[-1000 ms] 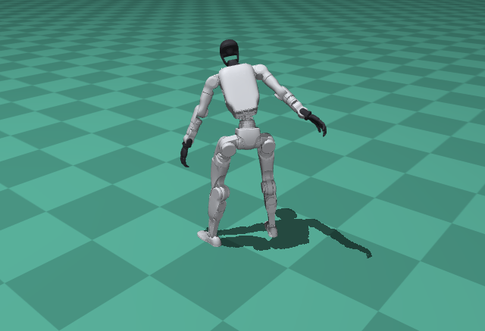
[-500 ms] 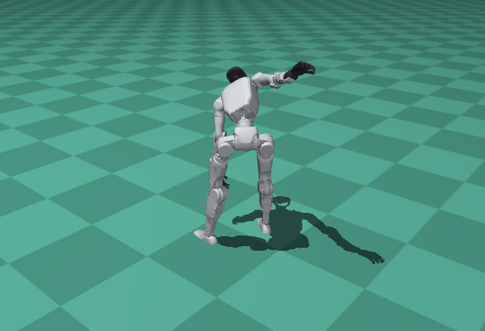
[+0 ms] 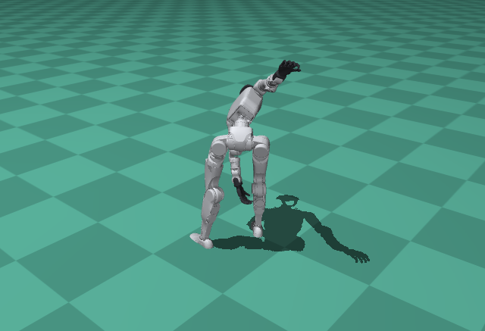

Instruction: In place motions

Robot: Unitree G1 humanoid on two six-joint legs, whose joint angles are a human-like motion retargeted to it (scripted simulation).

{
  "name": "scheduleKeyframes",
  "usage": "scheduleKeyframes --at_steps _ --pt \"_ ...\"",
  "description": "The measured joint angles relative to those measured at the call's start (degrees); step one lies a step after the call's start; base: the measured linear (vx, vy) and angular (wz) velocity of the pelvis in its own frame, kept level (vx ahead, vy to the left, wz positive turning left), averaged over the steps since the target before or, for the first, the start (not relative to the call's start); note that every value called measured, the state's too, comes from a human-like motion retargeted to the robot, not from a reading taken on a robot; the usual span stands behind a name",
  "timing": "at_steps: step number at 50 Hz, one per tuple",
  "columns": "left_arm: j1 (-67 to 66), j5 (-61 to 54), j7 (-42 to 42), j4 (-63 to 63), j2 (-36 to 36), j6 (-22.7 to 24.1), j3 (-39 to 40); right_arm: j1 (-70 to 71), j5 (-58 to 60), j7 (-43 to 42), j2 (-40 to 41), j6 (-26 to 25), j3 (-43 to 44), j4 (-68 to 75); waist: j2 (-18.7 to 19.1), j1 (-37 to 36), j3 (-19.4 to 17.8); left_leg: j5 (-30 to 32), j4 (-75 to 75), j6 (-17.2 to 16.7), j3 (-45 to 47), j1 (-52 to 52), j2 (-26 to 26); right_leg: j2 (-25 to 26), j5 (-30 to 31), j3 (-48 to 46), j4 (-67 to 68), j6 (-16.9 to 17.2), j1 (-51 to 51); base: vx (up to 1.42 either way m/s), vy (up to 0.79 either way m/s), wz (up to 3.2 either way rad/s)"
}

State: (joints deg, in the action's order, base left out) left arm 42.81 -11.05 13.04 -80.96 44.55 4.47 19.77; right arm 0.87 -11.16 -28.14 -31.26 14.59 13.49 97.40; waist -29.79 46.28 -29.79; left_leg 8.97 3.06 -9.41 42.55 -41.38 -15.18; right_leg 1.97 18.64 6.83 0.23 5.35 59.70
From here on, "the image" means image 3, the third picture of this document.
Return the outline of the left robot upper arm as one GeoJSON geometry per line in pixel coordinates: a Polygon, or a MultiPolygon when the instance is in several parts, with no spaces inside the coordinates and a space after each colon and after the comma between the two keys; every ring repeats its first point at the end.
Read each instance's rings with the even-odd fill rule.
{"type": "MultiPolygon", "coordinates": [[[[229,121],[227,121],[227,127],[228,127],[228,135],[229,135],[229,129],[230,127],[233,126],[229,121]]],[[[229,150],[231,156],[236,156],[236,155],[241,155],[242,151],[235,151],[235,150],[229,150]]]]}

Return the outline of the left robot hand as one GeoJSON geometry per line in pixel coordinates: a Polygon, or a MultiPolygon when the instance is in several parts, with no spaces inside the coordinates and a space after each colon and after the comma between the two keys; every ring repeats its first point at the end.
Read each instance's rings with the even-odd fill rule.
{"type": "Polygon", "coordinates": [[[235,177],[233,178],[233,183],[234,183],[234,187],[236,187],[237,194],[241,202],[246,205],[252,204],[253,201],[248,200],[247,197],[245,196],[245,195],[250,196],[250,194],[244,191],[242,187],[243,182],[239,183],[239,180],[235,177]]]}

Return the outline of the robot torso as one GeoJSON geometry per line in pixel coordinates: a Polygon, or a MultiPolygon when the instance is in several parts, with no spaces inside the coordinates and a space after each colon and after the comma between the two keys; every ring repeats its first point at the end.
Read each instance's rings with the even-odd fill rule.
{"type": "Polygon", "coordinates": [[[233,124],[229,129],[229,150],[252,150],[253,129],[249,124],[260,111],[262,100],[263,95],[259,95],[252,87],[248,87],[231,105],[227,115],[227,121],[233,124]]]}

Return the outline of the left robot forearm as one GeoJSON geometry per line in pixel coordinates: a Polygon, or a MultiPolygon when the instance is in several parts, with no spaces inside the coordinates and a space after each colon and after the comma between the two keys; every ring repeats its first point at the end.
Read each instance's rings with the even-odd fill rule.
{"type": "Polygon", "coordinates": [[[229,161],[231,166],[232,183],[233,183],[233,178],[235,177],[239,180],[239,183],[241,183],[242,177],[241,177],[241,169],[240,169],[240,158],[231,156],[229,152],[229,161]]]}

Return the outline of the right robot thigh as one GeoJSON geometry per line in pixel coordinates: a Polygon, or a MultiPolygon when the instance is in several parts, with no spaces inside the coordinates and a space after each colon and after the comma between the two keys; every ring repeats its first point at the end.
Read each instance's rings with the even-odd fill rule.
{"type": "Polygon", "coordinates": [[[252,194],[261,198],[263,196],[263,183],[265,183],[270,141],[266,136],[252,136],[252,162],[253,162],[253,183],[252,194]]]}

